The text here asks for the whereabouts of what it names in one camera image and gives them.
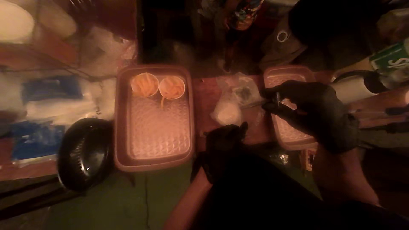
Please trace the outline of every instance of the patterned cloth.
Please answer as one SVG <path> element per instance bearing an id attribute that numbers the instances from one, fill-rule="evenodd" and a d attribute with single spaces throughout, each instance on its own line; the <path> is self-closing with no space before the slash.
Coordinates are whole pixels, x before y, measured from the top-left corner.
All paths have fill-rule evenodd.
<path id="1" fill-rule="evenodd" d="M 247 30 L 256 19 L 263 2 L 264 0 L 242 0 L 229 17 L 229 27 L 236 30 Z"/>

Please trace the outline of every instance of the plastic tray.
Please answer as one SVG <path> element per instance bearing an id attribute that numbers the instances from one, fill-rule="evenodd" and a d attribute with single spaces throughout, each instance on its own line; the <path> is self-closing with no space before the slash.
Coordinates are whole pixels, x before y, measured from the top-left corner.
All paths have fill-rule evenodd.
<path id="1" fill-rule="evenodd" d="M 178 76 L 185 93 L 165 100 L 159 92 L 148 98 L 132 95 L 130 80 L 148 72 L 159 81 Z M 180 165 L 194 151 L 193 94 L 189 72 L 171 65 L 140 65 L 121 71 L 115 100 L 115 164 L 122 171 L 147 171 Z"/>
<path id="2" fill-rule="evenodd" d="M 264 72 L 264 85 L 266 88 L 278 86 L 288 80 L 304 82 L 315 81 L 314 73 L 304 66 L 287 65 L 272 67 Z M 288 99 L 284 99 L 282 103 L 292 109 L 297 108 L 297 106 Z M 273 119 L 277 140 L 283 148 L 287 150 L 301 150 L 315 148 L 317 146 L 316 140 L 312 136 L 294 129 L 277 115 L 271 114 L 271 117 Z"/>

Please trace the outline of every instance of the green label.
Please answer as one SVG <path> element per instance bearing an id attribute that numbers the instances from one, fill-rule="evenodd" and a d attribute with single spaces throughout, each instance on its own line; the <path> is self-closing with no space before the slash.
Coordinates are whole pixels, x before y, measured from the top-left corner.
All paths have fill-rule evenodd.
<path id="1" fill-rule="evenodd" d="M 409 54 L 405 50 L 403 42 L 396 43 L 369 58 L 375 70 L 382 69 L 392 72 L 396 69 L 409 67 Z"/>

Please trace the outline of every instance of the blue cloth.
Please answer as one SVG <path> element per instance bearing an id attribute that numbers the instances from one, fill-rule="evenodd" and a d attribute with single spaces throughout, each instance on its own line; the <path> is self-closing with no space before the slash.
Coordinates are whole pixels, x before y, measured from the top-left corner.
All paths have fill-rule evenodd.
<path id="1" fill-rule="evenodd" d="M 11 125 L 14 138 L 11 158 L 14 160 L 30 159 L 53 155 L 58 152 L 64 136 L 63 125 L 50 125 L 20 122 Z"/>
<path id="2" fill-rule="evenodd" d="M 22 84 L 24 103 L 53 98 L 82 99 L 81 87 L 76 75 L 54 76 Z"/>

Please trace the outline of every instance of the hand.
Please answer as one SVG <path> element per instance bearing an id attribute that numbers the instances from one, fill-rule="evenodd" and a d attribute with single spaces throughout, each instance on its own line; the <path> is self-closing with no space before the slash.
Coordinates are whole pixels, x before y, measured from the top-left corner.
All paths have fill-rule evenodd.
<path id="1" fill-rule="evenodd" d="M 279 92 L 297 105 L 296 110 L 273 101 Z M 286 81 L 265 89 L 262 95 L 270 101 L 263 109 L 286 120 L 292 127 L 312 135 L 331 153 L 343 153 L 358 144 L 359 122 L 337 98 L 335 90 L 318 82 Z"/>
<path id="2" fill-rule="evenodd" d="M 237 125 L 226 125 L 210 132 L 206 137 L 206 151 L 200 153 L 201 161 L 208 181 L 214 184 L 219 180 L 226 169 L 227 163 L 240 155 L 240 147 L 245 137 L 247 122 Z"/>

